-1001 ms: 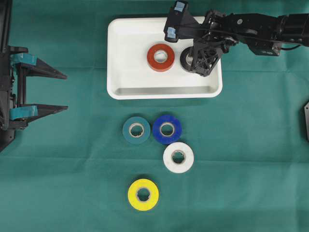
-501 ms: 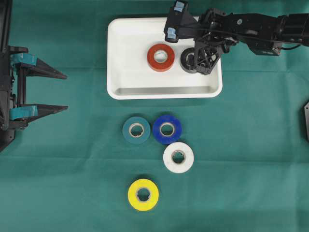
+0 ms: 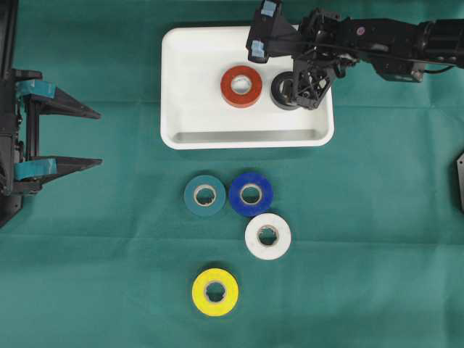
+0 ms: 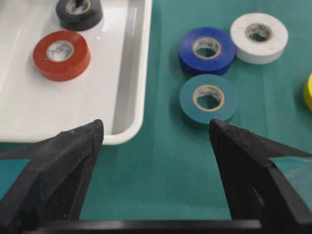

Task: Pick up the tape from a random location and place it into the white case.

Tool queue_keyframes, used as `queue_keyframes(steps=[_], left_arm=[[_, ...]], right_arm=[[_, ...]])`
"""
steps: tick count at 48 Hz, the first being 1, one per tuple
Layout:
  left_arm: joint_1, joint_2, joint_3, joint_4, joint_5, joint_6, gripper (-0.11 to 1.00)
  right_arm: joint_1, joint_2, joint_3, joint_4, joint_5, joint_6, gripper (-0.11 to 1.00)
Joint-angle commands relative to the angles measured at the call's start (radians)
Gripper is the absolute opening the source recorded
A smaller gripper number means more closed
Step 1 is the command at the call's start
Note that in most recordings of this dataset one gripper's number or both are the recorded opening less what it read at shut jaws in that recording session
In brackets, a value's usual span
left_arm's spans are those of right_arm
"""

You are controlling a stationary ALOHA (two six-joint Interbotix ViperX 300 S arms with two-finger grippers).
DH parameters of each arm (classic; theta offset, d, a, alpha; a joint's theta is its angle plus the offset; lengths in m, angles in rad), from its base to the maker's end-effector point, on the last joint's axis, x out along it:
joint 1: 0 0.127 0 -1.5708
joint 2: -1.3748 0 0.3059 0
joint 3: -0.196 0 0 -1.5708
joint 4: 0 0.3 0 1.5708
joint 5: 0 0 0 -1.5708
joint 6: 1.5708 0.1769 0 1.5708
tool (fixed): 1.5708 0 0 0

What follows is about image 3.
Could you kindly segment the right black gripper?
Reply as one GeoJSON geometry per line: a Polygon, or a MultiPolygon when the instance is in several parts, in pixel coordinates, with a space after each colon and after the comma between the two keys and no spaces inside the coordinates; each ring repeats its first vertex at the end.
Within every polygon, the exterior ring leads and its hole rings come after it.
{"type": "Polygon", "coordinates": [[[356,55],[343,51],[336,43],[340,24],[339,14],[322,9],[311,11],[299,24],[298,45],[291,55],[292,106],[317,109],[332,83],[357,64],[356,55]]]}

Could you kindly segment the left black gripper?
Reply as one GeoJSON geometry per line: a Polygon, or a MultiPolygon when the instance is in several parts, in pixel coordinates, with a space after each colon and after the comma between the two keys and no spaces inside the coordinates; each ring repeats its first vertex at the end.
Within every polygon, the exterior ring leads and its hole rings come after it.
{"type": "Polygon", "coordinates": [[[101,118],[98,112],[74,99],[54,83],[42,80],[42,73],[39,71],[16,69],[6,71],[1,76],[1,193],[3,195],[9,196],[12,193],[14,180],[47,183],[102,164],[101,159],[58,156],[33,157],[15,164],[19,133],[16,87],[18,96],[22,99],[25,111],[29,115],[101,118]]]}

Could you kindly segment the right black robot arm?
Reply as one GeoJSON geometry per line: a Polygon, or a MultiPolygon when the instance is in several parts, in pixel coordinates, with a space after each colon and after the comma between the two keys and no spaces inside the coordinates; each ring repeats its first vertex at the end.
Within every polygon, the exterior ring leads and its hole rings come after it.
{"type": "Polygon", "coordinates": [[[290,101],[315,109],[337,78],[359,62],[384,80],[420,83],[425,74],[463,68],[463,21],[436,20],[417,25],[391,19],[341,19],[313,10],[298,28],[303,44],[293,56],[290,101]]]}

